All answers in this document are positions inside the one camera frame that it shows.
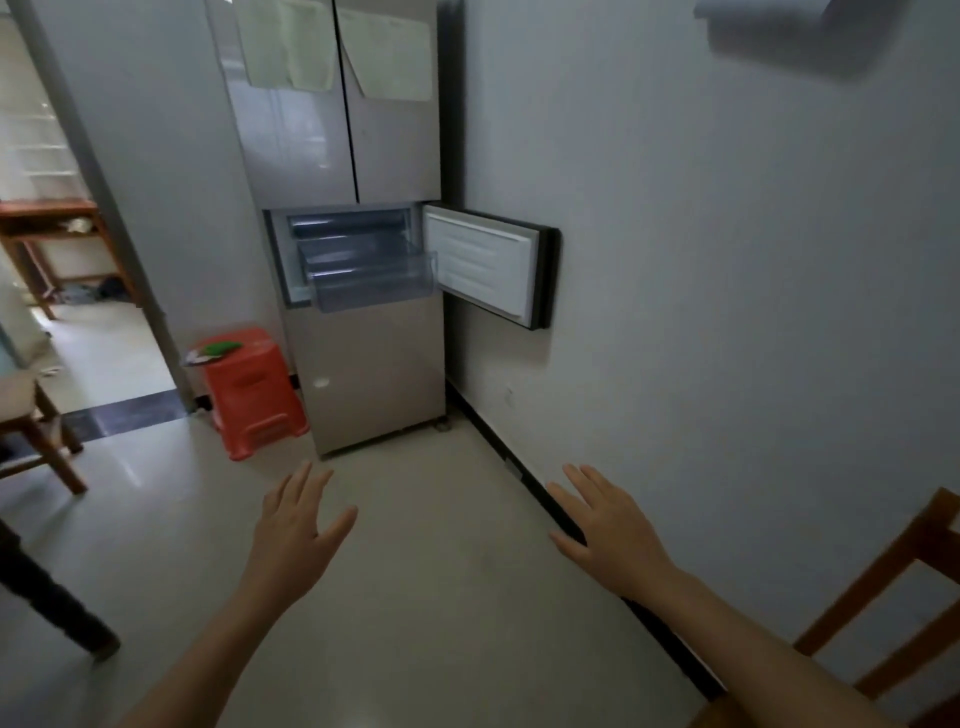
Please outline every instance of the chair back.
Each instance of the chair back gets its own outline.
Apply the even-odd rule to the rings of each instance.
[[[927,564],[960,584],[960,533],[950,529],[958,514],[960,496],[944,488],[937,491],[898,538],[794,643],[797,651],[807,656],[815,654],[915,561]],[[960,641],[960,599],[860,678],[854,687],[875,700],[935,660],[957,641]],[[952,715],[956,718],[958,712],[960,693],[912,725],[918,728],[947,725],[942,716]]]

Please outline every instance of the transparent plastic drawer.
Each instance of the transparent plastic drawer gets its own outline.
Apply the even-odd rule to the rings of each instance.
[[[411,240],[408,209],[291,216],[302,279],[326,313],[425,298],[437,257]]]
[[[336,313],[432,296],[436,269],[436,253],[418,252],[315,263],[305,271],[314,305],[324,313]]]

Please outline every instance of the open freezer door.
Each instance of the open freezer door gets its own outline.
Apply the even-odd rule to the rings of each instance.
[[[423,241],[444,291],[525,328],[550,326],[556,228],[433,204],[423,208]]]

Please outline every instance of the paper sheet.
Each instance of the paper sheet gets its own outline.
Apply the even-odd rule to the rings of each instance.
[[[433,98],[433,34],[427,23],[340,9],[337,18],[364,96],[395,101]]]
[[[329,91],[337,36],[330,8],[314,0],[235,0],[251,86]]]

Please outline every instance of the hand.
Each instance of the hand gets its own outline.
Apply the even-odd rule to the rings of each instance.
[[[333,471],[310,475],[304,462],[263,498],[263,514],[253,532],[253,547],[236,598],[259,616],[278,619],[309,592],[356,523],[349,507],[322,534],[317,511]]]
[[[654,599],[681,572],[647,517],[626,491],[589,465],[564,465],[564,474],[583,500],[557,483],[546,489],[580,526],[587,545],[551,533],[560,553],[616,595],[641,603]]]

